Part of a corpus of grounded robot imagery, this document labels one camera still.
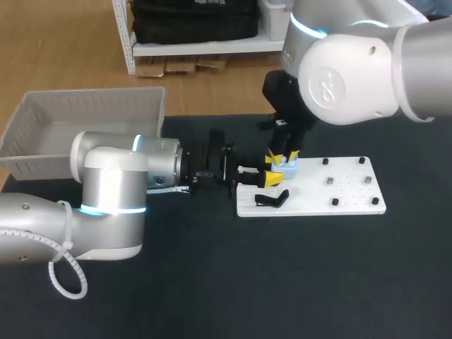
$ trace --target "robot logo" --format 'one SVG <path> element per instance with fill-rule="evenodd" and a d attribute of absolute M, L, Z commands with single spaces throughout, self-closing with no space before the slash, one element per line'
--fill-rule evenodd
<path fill-rule="evenodd" d="M 309 79 L 309 92 L 319 106 L 333 109 L 345 99 L 344 80 L 333 69 L 316 69 Z"/>

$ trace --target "white shelf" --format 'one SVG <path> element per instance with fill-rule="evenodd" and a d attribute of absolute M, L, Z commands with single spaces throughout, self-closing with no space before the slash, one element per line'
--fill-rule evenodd
<path fill-rule="evenodd" d="M 133 47 L 134 57 L 159 57 L 166 55 L 192 54 L 226 54 L 226 53 L 254 53 L 280 52 L 283 50 L 284 40 L 269 40 L 265 33 L 243 39 L 221 42 L 204 42 L 200 44 L 139 44 Z"/>
<path fill-rule="evenodd" d="M 139 44 L 136 42 L 134 33 L 129 36 L 127 0 L 112 0 L 112 3 L 129 74 L 135 74 L 135 57 L 280 52 L 283 50 L 284 40 L 272 41 L 262 30 L 256 37 L 243 40 L 204 42 L 202 44 Z"/>

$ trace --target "cable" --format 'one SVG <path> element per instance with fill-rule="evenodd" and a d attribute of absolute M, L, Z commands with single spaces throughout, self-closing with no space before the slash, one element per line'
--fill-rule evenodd
<path fill-rule="evenodd" d="M 7 237 L 20 237 L 33 240 L 35 242 L 40 242 L 41 244 L 47 245 L 53 248 L 56 251 L 56 256 L 49 262 L 49 276 L 50 281 L 52 281 L 53 286 L 56 288 L 58 292 L 60 292 L 63 296 L 69 299 L 77 300 L 82 299 L 86 296 L 88 292 L 88 282 L 86 281 L 85 273 L 83 272 L 80 265 L 78 265 L 77 260 L 68 252 L 68 249 L 72 249 L 73 243 L 71 241 L 72 238 L 72 208 L 71 205 L 67 201 L 58 201 L 59 205 L 63 205 L 66 209 L 66 220 L 64 222 L 65 227 L 65 240 L 63 246 L 54 242 L 53 240 L 43 237 L 42 235 L 38 235 L 32 232 L 24 232 L 19 230 L 9 230 L 0 228 L 0 236 Z M 70 293 L 66 291 L 58 282 L 57 277 L 55 276 L 54 263 L 56 263 L 61 257 L 64 256 L 66 260 L 71 264 L 72 269 L 77 273 L 78 279 L 80 280 L 80 284 L 82 290 L 80 293 Z"/>
<path fill-rule="evenodd" d="M 168 189 L 148 189 L 148 194 L 191 193 L 190 186 L 170 187 Z"/>
<path fill-rule="evenodd" d="M 80 284 L 82 287 L 82 290 L 80 293 L 70 293 L 66 291 L 58 282 L 57 277 L 55 276 L 54 271 L 54 263 L 49 262 L 49 276 L 50 280 L 52 281 L 52 284 L 55 286 L 56 290 L 60 292 L 63 296 L 69 299 L 77 300 L 82 299 L 84 296 L 86 296 L 86 293 L 88 292 L 88 282 L 86 281 L 85 273 L 83 272 L 80 265 L 78 265 L 77 260 L 69 253 L 67 250 L 62 247 L 60 244 L 54 242 L 53 240 L 43 237 L 42 235 L 38 235 L 36 233 L 32 232 L 24 232 L 24 231 L 18 231 L 18 230 L 9 230 L 5 228 L 0 228 L 0 236 L 6 236 L 6 237 L 20 237 L 20 238 L 26 238 L 33 240 L 35 242 L 40 242 L 41 244 L 47 245 L 51 248 L 53 248 L 55 251 L 61 251 L 61 249 L 64 250 L 64 258 L 71 264 L 72 269 L 77 273 L 78 279 L 80 280 Z"/>

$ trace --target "black table surface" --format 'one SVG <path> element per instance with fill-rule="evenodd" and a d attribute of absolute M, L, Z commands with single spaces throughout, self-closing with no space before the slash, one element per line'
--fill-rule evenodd
<path fill-rule="evenodd" d="M 223 128 L 263 153 L 265 117 L 167 117 L 184 144 Z M 0 267 L 2 338 L 451 338 L 452 121 L 320 123 L 303 157 L 371 158 L 385 215 L 242 219 L 225 191 L 149 196 L 143 250 L 82 262 L 88 295 L 63 298 L 47 264 Z M 81 202 L 73 181 L 4 192 Z M 66 285 L 77 286 L 59 264 Z"/>

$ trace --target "white container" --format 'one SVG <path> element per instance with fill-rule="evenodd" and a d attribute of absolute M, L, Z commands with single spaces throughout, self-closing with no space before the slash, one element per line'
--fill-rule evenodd
<path fill-rule="evenodd" d="M 290 13 L 293 1 L 271 0 L 272 2 L 284 2 L 283 4 L 271 4 L 268 0 L 259 0 L 261 8 L 262 26 L 270 40 L 284 40 L 289 27 Z"/>
<path fill-rule="evenodd" d="M 0 138 L 0 165 L 16 180 L 69 179 L 71 145 L 82 131 L 160 137 L 161 87 L 28 92 Z"/>

